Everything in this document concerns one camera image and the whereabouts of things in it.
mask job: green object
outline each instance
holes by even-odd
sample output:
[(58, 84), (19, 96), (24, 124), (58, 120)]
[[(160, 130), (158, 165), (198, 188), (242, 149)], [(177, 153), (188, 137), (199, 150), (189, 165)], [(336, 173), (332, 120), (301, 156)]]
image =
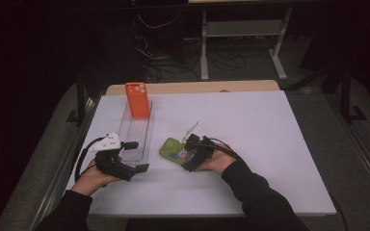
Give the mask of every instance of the green object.
[(194, 157), (193, 153), (190, 153), (184, 149), (185, 144), (177, 141), (173, 138), (168, 138), (159, 150), (159, 154), (179, 165), (183, 165)]

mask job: table leg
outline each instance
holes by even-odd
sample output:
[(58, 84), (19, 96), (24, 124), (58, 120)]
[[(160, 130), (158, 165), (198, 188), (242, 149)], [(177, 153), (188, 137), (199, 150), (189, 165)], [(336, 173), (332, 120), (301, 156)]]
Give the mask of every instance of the table leg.
[(275, 47), (269, 49), (270, 57), (272, 58), (273, 65), (275, 66), (278, 78), (280, 80), (287, 79), (287, 75), (284, 72), (284, 69), (283, 69), (283, 66), (281, 65), (280, 59), (278, 58), (278, 51), (280, 50), (281, 43), (283, 42), (283, 39), (284, 39), (284, 34), (286, 32), (286, 29), (287, 29), (288, 20), (290, 18), (291, 11), (292, 11), (291, 8), (288, 8), (286, 10), (286, 13), (284, 14), (284, 18), (283, 18), (283, 20), (280, 24), (280, 29), (278, 30), (276, 45), (275, 45)]
[(200, 54), (200, 80), (208, 81), (208, 62), (206, 60), (206, 11), (202, 16), (202, 53)]

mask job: white tag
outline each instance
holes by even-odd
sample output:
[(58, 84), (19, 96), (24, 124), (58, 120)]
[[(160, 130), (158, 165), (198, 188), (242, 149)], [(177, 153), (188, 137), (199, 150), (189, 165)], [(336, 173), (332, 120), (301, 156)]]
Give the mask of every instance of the white tag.
[(108, 135), (101, 141), (93, 144), (90, 151), (104, 151), (104, 150), (112, 150), (112, 149), (119, 149), (121, 148), (121, 144), (119, 142), (119, 135), (117, 133), (112, 133)]

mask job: person's right hand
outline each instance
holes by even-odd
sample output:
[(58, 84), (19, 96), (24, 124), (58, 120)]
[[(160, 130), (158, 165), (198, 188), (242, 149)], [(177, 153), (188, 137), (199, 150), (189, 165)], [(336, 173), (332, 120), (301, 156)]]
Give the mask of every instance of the person's right hand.
[[(225, 149), (229, 149), (229, 147), (224, 144), (216, 143), (216, 145)], [(202, 165), (197, 168), (197, 170), (213, 170), (222, 175), (222, 172), (224, 172), (224, 170), (235, 161), (236, 159), (232, 156), (224, 153), (221, 150), (215, 149), (212, 158), (203, 162)]]

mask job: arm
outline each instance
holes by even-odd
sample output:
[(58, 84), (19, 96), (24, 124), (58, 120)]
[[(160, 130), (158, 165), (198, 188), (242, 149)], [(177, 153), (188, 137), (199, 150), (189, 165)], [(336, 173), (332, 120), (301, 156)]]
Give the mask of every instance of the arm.
[(86, 231), (86, 223), (93, 199), (91, 195), (98, 189), (118, 178), (101, 173), (91, 161), (76, 184), (66, 191), (58, 207), (36, 228), (37, 231)]
[(308, 230), (289, 202), (272, 190), (266, 179), (224, 152), (215, 150), (212, 159), (198, 169), (211, 169), (222, 175), (235, 197), (242, 202), (247, 221), (254, 230)]

